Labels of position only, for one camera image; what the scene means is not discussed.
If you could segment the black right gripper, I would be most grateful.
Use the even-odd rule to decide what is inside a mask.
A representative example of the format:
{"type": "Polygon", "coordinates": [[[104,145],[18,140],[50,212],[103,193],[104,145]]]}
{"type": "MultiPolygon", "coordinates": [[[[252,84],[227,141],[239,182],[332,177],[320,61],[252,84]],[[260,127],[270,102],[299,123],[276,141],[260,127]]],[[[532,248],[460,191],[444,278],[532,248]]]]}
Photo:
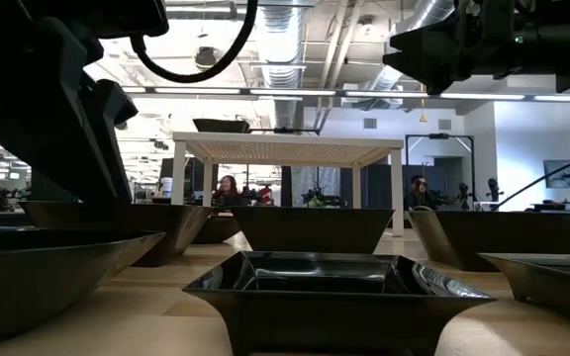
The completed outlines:
{"type": "Polygon", "coordinates": [[[469,79],[483,60],[486,45],[496,77],[554,74],[548,40],[553,25],[549,1],[485,0],[482,15],[451,13],[441,20],[407,28],[391,37],[396,52],[383,63],[416,79],[428,94],[441,94],[454,82],[469,79]]]}

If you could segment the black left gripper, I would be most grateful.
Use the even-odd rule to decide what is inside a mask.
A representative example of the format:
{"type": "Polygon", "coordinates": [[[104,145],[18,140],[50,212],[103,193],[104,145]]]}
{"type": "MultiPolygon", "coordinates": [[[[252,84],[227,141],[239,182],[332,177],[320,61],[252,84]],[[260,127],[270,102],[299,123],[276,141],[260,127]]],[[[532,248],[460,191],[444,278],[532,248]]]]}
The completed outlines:
{"type": "Polygon", "coordinates": [[[41,74],[39,56],[60,40],[102,57],[101,1],[0,1],[0,145],[83,201],[132,201],[116,125],[138,113],[114,81],[84,73],[67,85],[41,74]],[[94,133],[86,109],[94,90],[94,133]]]}

